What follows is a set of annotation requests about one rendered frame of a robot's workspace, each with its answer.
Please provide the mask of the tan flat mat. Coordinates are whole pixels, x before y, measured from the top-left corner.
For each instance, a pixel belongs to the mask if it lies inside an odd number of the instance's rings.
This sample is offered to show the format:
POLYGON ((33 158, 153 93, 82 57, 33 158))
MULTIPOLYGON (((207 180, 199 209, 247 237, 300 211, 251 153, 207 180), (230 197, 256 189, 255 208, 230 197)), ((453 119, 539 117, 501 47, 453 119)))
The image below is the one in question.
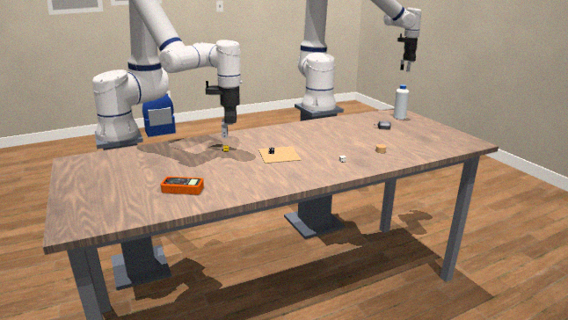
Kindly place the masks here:
POLYGON ((273 154, 269 154, 268 150, 269 149, 259 149, 259 153, 265 164, 301 161, 301 158, 297 155, 293 147, 274 148, 273 154))

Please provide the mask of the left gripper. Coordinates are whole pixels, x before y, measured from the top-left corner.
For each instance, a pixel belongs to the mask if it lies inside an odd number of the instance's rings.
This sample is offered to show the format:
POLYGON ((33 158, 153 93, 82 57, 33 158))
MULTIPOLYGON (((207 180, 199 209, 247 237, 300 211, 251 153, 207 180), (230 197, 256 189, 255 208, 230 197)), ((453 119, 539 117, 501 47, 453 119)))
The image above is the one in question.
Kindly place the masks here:
POLYGON ((408 61, 406 72, 410 72, 411 62, 416 61, 416 50, 418 44, 419 31, 407 31, 404 30, 404 36, 400 33, 400 38, 397 38, 399 42, 406 42, 404 43, 404 56, 401 59, 400 70, 404 70, 404 61, 408 61))

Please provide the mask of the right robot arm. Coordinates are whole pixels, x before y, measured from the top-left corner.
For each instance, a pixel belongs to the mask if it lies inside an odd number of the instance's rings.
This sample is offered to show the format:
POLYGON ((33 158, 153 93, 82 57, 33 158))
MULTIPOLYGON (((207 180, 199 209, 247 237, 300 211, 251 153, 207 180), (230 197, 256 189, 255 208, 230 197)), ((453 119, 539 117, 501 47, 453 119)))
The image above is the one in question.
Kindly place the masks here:
POLYGON ((128 1, 128 73, 112 70, 92 79, 98 114, 96 136, 102 142, 124 141, 139 134, 131 106, 164 97, 169 88, 166 72, 215 67, 219 77, 241 76, 238 42, 219 40, 216 45, 201 42, 186 47, 158 0, 128 1))

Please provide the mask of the orange digital multimeter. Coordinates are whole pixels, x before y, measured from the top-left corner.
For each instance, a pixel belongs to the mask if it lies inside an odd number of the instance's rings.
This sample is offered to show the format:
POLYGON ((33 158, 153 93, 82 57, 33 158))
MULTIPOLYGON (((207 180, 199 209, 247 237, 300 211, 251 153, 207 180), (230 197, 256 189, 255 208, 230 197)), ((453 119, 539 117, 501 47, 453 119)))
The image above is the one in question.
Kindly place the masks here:
POLYGON ((200 194, 203 178, 166 177, 161 183, 162 193, 200 194))

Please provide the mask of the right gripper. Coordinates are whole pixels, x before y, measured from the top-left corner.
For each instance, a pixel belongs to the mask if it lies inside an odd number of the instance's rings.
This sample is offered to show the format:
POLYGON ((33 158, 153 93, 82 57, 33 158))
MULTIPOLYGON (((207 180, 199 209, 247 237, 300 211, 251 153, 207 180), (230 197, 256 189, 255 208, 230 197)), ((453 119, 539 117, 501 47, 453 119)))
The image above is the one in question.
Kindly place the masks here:
POLYGON ((228 138, 228 125, 234 125, 234 123, 237 123, 237 105, 240 105, 239 85, 241 85, 243 81, 241 80, 241 76, 217 76, 217 78, 218 85, 208 86, 208 81, 206 81, 206 94, 220 95, 221 105, 224 107, 224 119, 222 119, 222 138, 228 138))

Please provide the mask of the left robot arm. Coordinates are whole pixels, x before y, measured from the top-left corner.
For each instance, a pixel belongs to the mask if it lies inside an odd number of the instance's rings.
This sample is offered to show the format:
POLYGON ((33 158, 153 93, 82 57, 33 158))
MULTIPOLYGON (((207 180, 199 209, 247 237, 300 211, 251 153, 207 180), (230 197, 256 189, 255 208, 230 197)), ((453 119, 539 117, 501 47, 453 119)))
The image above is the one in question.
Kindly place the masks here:
MULTIPOLYGON (((385 12, 385 25, 397 25, 407 28, 407 31, 419 31, 421 9, 406 10, 396 0, 371 1, 385 12)), ((306 0, 304 40, 297 66, 306 77, 302 107, 311 111, 330 111, 336 108, 336 100, 333 98, 335 59, 327 54, 324 41, 327 3, 328 0, 306 0)))

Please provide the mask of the tan cylinder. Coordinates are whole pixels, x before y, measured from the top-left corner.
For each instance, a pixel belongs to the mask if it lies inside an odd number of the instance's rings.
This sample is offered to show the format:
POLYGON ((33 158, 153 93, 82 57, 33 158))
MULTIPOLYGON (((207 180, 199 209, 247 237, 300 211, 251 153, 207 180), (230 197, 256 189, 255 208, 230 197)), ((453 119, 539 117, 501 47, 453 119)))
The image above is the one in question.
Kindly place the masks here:
POLYGON ((383 144, 377 144, 376 145, 376 150, 377 153, 385 153, 386 152, 386 146, 383 144))

